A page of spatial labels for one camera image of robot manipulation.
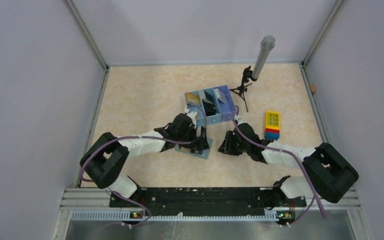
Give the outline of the green leather card holder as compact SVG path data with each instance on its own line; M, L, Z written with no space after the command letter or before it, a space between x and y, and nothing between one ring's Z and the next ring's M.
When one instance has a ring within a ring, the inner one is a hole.
M207 143L208 146L205 146L203 150L193 150L189 148L179 147L178 145L176 145L174 149L180 153L206 160L210 155L213 139L207 138Z

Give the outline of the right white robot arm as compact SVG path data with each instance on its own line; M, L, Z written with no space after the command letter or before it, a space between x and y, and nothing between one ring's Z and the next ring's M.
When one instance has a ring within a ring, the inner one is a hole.
M304 169L302 176L285 176L274 183L279 188L273 200L287 206L294 198L317 194L330 203L338 203L360 178L357 170L329 143L316 147L298 147L270 138L259 138L243 119L227 131L218 148L220 153L240 156L247 154L253 161Z

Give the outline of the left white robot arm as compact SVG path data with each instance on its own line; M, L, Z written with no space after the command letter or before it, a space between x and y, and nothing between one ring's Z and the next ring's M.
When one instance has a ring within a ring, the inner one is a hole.
M204 111L189 107L172 122L149 132L131 136L103 133L80 160L79 178L94 183L99 189L119 194L129 207L140 202L138 185L122 169L128 159L148 153L162 153L175 148L200 148L207 143L207 124L199 126L197 116Z

